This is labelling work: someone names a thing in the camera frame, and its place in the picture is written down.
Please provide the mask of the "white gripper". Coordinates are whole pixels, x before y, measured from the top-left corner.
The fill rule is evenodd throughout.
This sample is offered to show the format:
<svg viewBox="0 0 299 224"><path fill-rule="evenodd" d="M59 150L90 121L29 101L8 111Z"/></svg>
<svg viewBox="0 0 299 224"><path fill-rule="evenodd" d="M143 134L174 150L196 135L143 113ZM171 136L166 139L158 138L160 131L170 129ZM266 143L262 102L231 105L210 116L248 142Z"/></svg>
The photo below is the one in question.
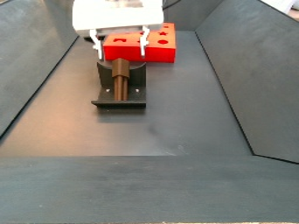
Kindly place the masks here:
<svg viewBox="0 0 299 224"><path fill-rule="evenodd" d="M100 60L103 36L142 29L139 44L140 55L144 57L150 29L159 30L163 22L163 0L74 0L72 27L82 37L90 35Z"/></svg>

